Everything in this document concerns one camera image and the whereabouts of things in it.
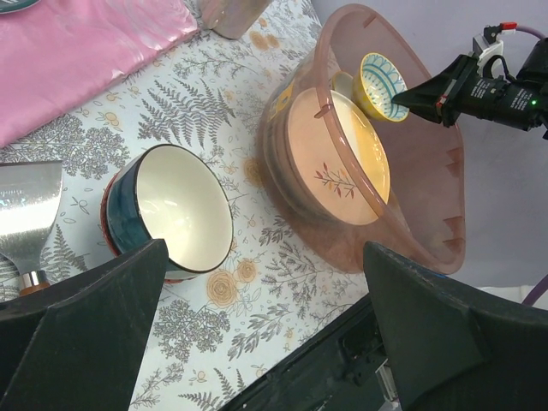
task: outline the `metal spatula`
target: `metal spatula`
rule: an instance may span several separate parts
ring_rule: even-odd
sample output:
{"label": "metal spatula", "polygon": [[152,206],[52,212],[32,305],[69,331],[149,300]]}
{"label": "metal spatula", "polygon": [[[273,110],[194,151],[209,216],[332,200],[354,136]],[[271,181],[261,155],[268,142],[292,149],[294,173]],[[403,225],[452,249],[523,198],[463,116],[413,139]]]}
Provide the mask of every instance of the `metal spatula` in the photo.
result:
{"label": "metal spatula", "polygon": [[40,254],[55,223],[62,186],[60,161],[0,164],[0,253],[17,267],[22,289],[45,281]]}

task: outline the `wall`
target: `wall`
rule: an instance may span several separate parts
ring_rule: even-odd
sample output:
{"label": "wall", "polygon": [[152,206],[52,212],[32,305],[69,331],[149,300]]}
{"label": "wall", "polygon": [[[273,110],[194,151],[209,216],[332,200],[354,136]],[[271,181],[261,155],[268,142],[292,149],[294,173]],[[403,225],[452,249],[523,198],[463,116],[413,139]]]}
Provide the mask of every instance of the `wall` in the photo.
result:
{"label": "wall", "polygon": [[[409,42],[431,73],[471,51],[486,25],[517,21],[548,34],[545,0],[312,0],[321,21],[345,3],[376,9]],[[536,39],[503,38],[517,74]],[[548,141],[461,116],[465,141],[467,257],[458,278],[474,286],[535,284],[548,272]]]}

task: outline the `pink towel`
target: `pink towel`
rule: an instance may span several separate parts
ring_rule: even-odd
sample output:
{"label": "pink towel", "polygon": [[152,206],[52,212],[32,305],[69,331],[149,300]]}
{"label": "pink towel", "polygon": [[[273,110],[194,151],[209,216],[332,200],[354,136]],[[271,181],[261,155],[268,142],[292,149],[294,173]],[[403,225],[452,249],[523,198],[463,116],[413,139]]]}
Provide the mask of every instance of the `pink towel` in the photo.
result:
{"label": "pink towel", "polygon": [[0,15],[0,147],[197,31],[183,0],[42,0]]}

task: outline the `plastic tub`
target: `plastic tub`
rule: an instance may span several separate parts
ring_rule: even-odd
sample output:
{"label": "plastic tub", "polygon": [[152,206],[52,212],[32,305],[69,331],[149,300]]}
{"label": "plastic tub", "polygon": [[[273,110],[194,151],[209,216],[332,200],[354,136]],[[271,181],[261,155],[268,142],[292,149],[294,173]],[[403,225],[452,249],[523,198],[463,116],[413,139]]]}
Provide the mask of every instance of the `plastic tub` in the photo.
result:
{"label": "plastic tub", "polygon": [[[325,23],[315,49],[266,104],[258,133],[266,191],[302,240],[339,270],[361,272],[364,244],[377,241],[435,271],[453,273],[465,252],[460,131],[413,115],[401,123],[371,120],[390,165],[390,197],[388,204],[382,201],[349,148],[330,90],[332,75],[355,74],[370,52],[388,57],[408,87],[431,77],[382,16],[357,4],[340,8]],[[292,111],[302,96],[307,109]],[[296,118],[307,126],[289,134]],[[329,176],[331,184],[321,176]],[[337,212],[322,202],[323,188],[340,199]],[[360,220],[371,211],[373,221]]]}

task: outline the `floral tablecloth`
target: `floral tablecloth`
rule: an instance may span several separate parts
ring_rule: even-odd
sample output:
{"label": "floral tablecloth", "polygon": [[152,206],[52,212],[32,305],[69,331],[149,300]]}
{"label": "floral tablecloth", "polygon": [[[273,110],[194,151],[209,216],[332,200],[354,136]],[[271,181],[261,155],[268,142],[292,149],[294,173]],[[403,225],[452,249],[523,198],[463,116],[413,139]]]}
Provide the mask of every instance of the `floral tablecloth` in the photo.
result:
{"label": "floral tablecloth", "polygon": [[[2,162],[63,160],[61,209],[42,255],[52,282],[112,259],[99,203],[140,152],[184,146],[222,183],[232,252],[212,274],[164,286],[131,409],[213,411],[366,293],[363,276],[335,272],[277,215],[254,159],[265,102],[319,29],[309,0],[275,0],[243,39],[204,31],[0,151]],[[14,276],[1,260],[0,301],[17,296]]]}

